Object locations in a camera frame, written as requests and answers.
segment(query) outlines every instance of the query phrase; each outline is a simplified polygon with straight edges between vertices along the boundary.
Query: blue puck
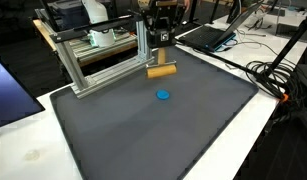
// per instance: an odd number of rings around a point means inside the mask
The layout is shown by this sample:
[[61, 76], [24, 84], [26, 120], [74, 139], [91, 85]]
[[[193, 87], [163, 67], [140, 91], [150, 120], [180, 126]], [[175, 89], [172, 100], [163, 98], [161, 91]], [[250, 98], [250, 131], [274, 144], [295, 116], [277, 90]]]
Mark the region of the blue puck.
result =
[[166, 100], [170, 97], [169, 92], [165, 91], [165, 90], [158, 90], [156, 92], [156, 96], [157, 98], [161, 99], [161, 100]]

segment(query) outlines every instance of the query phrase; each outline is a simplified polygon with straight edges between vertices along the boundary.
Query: metal extrusion frame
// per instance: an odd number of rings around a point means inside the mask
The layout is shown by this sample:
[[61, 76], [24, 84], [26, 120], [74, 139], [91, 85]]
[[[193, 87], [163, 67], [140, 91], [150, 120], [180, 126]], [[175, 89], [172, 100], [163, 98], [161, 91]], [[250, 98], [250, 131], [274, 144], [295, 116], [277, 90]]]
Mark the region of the metal extrusion frame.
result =
[[136, 22], [138, 55], [110, 68], [84, 77], [69, 41], [55, 43], [59, 57], [70, 74], [72, 89], [78, 98], [83, 98], [119, 79], [138, 71], [152, 62], [152, 50], [147, 46], [146, 28], [143, 21]]

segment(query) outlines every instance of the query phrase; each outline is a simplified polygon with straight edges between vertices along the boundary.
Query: computer monitor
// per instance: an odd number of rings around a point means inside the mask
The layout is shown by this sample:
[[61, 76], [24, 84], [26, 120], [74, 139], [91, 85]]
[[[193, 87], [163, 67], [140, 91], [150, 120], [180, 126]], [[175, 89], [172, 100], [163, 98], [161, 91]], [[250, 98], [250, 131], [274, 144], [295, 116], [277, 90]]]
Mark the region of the computer monitor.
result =
[[0, 127], [44, 110], [0, 59]]

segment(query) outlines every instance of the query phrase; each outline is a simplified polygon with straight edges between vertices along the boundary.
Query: floor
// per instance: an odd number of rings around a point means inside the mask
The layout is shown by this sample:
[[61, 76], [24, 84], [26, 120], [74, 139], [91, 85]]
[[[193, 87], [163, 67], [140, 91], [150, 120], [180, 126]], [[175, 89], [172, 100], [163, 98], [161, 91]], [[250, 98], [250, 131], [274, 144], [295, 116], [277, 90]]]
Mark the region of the floor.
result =
[[[200, 23], [209, 22], [213, 4], [202, 2], [195, 17]], [[220, 5], [216, 18], [228, 13]], [[187, 29], [177, 28], [180, 34]], [[13, 30], [0, 36], [0, 55], [16, 72], [23, 84], [38, 97], [65, 85], [56, 57], [32, 28]], [[256, 151], [252, 149], [236, 175], [241, 180], [307, 179], [307, 134], [298, 121], [275, 126]]]

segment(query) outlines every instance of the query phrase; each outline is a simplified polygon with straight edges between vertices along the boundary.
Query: laptop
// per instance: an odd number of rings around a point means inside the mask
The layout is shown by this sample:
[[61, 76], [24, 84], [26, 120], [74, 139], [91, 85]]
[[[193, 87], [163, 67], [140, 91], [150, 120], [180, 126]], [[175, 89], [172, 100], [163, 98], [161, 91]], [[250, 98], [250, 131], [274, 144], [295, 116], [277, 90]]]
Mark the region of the laptop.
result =
[[[275, 36], [291, 39], [291, 37], [293, 37], [293, 35], [296, 33], [299, 27], [279, 23], [279, 20], [280, 20], [280, 13], [278, 13], [278, 16], [277, 16], [277, 22], [276, 22], [277, 27], [276, 27]], [[305, 33], [301, 36], [299, 41], [307, 43], [307, 31], [305, 31]]]
[[225, 31], [203, 25], [188, 34], [181, 36], [178, 41], [193, 48], [216, 52], [223, 44], [232, 40], [236, 36], [234, 31], [260, 7], [262, 2], [263, 1], [258, 2], [240, 14]]

